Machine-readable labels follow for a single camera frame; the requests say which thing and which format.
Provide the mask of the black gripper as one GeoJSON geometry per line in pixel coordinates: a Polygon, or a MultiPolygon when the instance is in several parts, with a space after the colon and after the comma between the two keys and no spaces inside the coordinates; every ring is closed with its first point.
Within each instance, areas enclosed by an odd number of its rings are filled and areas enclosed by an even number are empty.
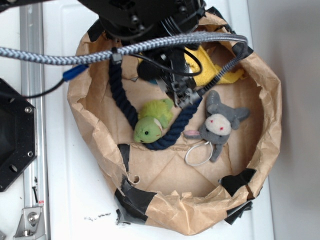
{"type": "Polygon", "coordinates": [[[162,47],[144,51],[138,64],[138,76],[154,82],[177,107],[195,104],[200,96],[195,92],[195,73],[191,71],[185,56],[190,56],[184,45],[162,47]]]}

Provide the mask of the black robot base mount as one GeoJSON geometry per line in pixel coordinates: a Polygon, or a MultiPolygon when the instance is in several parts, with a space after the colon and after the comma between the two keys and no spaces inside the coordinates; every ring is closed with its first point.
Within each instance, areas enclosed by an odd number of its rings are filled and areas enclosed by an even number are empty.
{"type": "Polygon", "coordinates": [[[5,192],[36,158],[35,107],[0,80],[0,191],[5,192]]]}

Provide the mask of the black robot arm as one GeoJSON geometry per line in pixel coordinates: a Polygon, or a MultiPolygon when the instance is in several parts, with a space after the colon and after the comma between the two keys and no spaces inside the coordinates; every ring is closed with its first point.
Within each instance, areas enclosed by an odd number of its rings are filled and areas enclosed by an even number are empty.
{"type": "MultiPolygon", "coordinates": [[[[203,0],[82,0],[80,3],[99,16],[97,23],[109,36],[128,44],[118,51],[121,55],[151,51],[151,43],[156,43],[156,48],[161,50],[193,45],[186,41],[178,43],[177,39],[196,29],[200,18],[205,15],[206,6],[203,0]]],[[[73,68],[63,74],[65,81],[74,79],[89,64],[112,57],[106,51],[64,57],[4,47],[0,49],[0,55],[44,65],[72,65],[73,68]]]]}

